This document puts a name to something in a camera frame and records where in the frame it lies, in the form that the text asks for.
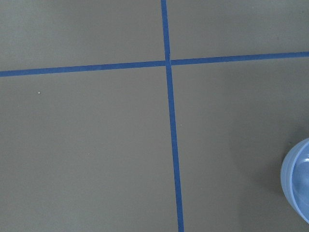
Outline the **blue bowl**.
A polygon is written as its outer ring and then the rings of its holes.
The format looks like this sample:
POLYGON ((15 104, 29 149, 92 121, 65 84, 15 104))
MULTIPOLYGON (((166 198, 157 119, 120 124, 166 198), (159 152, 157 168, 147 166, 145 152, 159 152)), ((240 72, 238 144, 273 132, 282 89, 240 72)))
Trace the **blue bowl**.
POLYGON ((291 207, 309 221, 309 140, 297 143, 281 166, 281 188, 291 207))

